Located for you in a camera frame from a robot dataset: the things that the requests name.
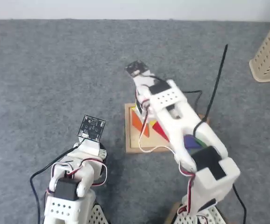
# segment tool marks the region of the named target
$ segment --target purple block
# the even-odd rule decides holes
[[[187,150],[202,148],[202,146],[196,142],[194,136],[191,134],[187,134],[184,136],[184,145]]]

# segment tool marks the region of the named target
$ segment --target circuit board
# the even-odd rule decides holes
[[[106,124],[105,120],[85,115],[78,131],[78,136],[99,142]]]
[[[140,60],[134,61],[130,64],[128,64],[125,68],[125,70],[129,73],[129,75],[131,77],[136,77],[144,72],[146,72],[147,70],[149,70],[149,68],[146,66],[145,63],[143,63]]]

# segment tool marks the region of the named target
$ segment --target gray carpet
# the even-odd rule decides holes
[[[77,141],[84,114],[106,119],[109,180],[96,188],[112,224],[162,223],[186,193],[170,153],[125,154],[124,103],[135,86],[124,67],[146,62],[182,90],[209,101],[229,43],[211,126],[241,169],[236,186],[248,223],[270,224],[270,83],[248,61],[270,23],[188,21],[0,21],[0,224],[36,223],[29,177]],[[188,96],[191,103],[195,96]],[[36,180],[43,202],[46,172]],[[229,220],[243,211],[231,192],[219,203]]]

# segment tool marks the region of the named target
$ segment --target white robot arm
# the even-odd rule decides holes
[[[159,122],[169,139],[180,172],[191,177],[188,195],[183,198],[185,210],[196,215],[214,206],[231,190],[240,175],[236,163],[228,157],[226,147],[207,123],[200,124],[199,116],[174,81],[164,81],[151,74],[141,61],[129,64],[126,70],[136,85],[138,117],[146,122],[153,119]],[[194,134],[207,147],[190,155],[184,145],[187,134]]]
[[[47,189],[44,224],[87,224],[96,195],[91,186],[103,185],[107,179],[104,160],[105,149],[99,143],[105,121],[86,116],[79,131],[79,143],[51,167],[51,180]],[[101,183],[105,168],[106,177]]]

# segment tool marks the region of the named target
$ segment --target white wall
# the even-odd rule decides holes
[[[0,0],[0,19],[270,21],[270,0]]]

